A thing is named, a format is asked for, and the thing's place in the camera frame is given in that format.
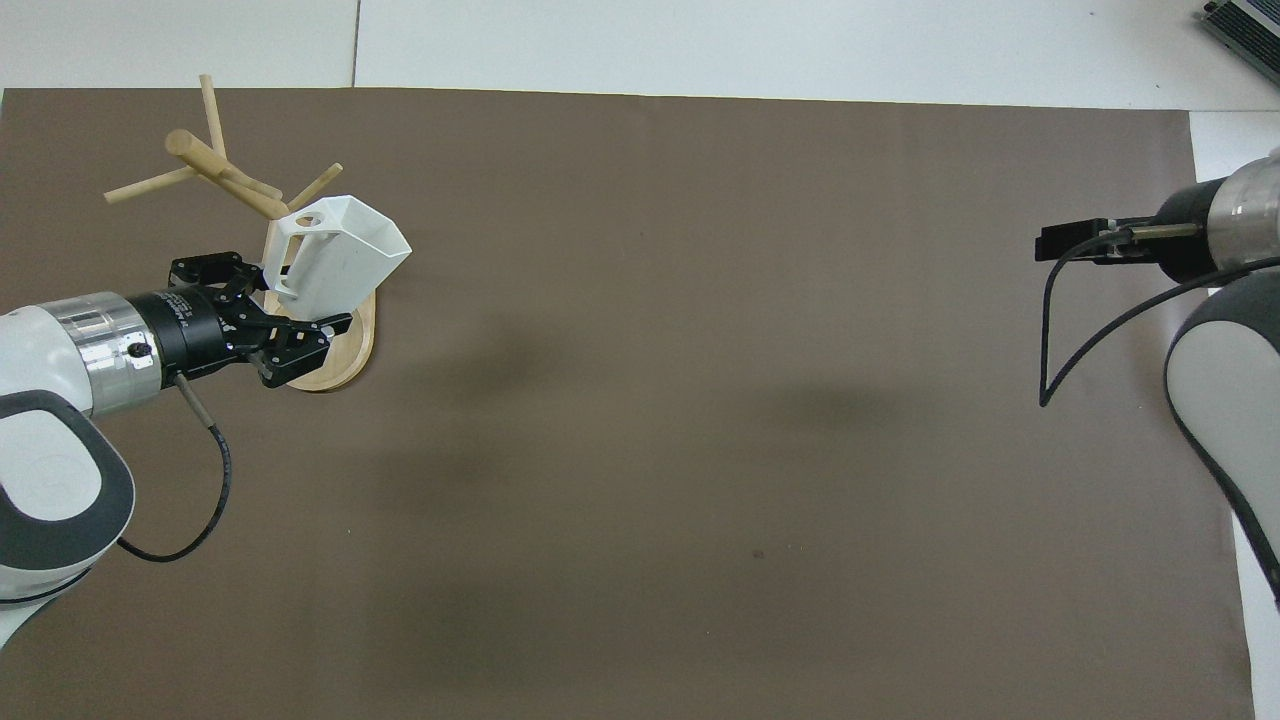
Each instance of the wooden dowel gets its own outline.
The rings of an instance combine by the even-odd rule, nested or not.
[[[218,114],[218,97],[214,96],[214,78],[200,76],[200,95],[205,99],[205,119],[209,120],[209,142],[214,143],[214,152],[225,158],[227,143],[223,141],[223,119]]]
[[[133,184],[127,184],[124,187],[118,187],[115,190],[109,190],[102,193],[109,204],[122,202],[124,200],[132,200],[142,193],[151,192],[152,190],[160,190],[161,187],[169,187],[170,184],[178,184],[184,179],[193,178],[198,176],[192,168],[178,168],[177,170],[169,170],[163,176],[156,176],[154,178],[147,178],[145,181],[138,181]]]
[[[310,202],[316,193],[324,190],[324,186],[329,184],[333,178],[338,177],[338,173],[340,172],[342,165],[339,163],[329,165],[329,169],[320,173],[320,177],[311,181],[311,184],[303,187],[302,192],[300,192],[297,197],[289,200],[289,211],[297,213],[298,210],[306,208],[307,202]]]
[[[280,192],[278,188],[274,188],[262,181],[253,179],[234,168],[224,169],[223,172],[218,173],[218,177],[229,179],[236,184],[244,186],[252,190],[253,192],[261,192],[262,195],[270,197],[271,200],[280,200],[282,197],[284,197],[284,193]]]
[[[244,202],[250,208],[257,210],[266,219],[274,220],[289,214],[289,208],[284,202],[221,177],[223,170],[227,169],[239,174],[244,173],[242,173],[236,165],[228,163],[225,158],[214,152],[211,147],[201,142],[200,138],[189,132],[184,129],[175,129],[170,132],[168,137],[164,138],[164,147],[170,155],[182,159],[183,163],[187,163],[195,168],[196,172],[214,181],[218,187],[232,193],[241,202]]]

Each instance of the black vent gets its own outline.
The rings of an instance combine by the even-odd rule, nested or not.
[[[1249,0],[1254,6],[1268,5],[1271,10],[1260,10],[1280,15],[1280,3],[1276,0]],[[1262,23],[1253,19],[1234,3],[1224,3],[1213,9],[1204,22],[1233,50],[1252,60],[1260,69],[1270,70],[1272,79],[1280,77],[1280,38],[1276,38]]]
[[[1280,26],[1280,0],[1249,0],[1249,5],[1257,8],[1271,22]]]

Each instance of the white floor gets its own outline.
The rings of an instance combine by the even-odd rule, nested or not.
[[[1183,109],[1206,179],[1280,146],[1280,90],[1196,26],[1199,5],[0,0],[0,91],[192,87],[210,73],[221,87]],[[1257,716],[1280,720],[1280,614],[1247,548],[1239,565]]]

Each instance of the silver metallic cylinder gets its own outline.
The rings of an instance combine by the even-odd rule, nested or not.
[[[93,391],[86,415],[101,416],[160,392],[160,357],[142,315],[114,292],[95,292],[41,305],[76,343]]]
[[[1280,156],[1244,165],[1208,210],[1208,249],[1224,269],[1280,255]]]

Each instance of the white plastic cup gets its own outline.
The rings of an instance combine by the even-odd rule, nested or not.
[[[339,195],[275,220],[262,275],[289,316],[319,320],[352,313],[410,252],[390,218]]]

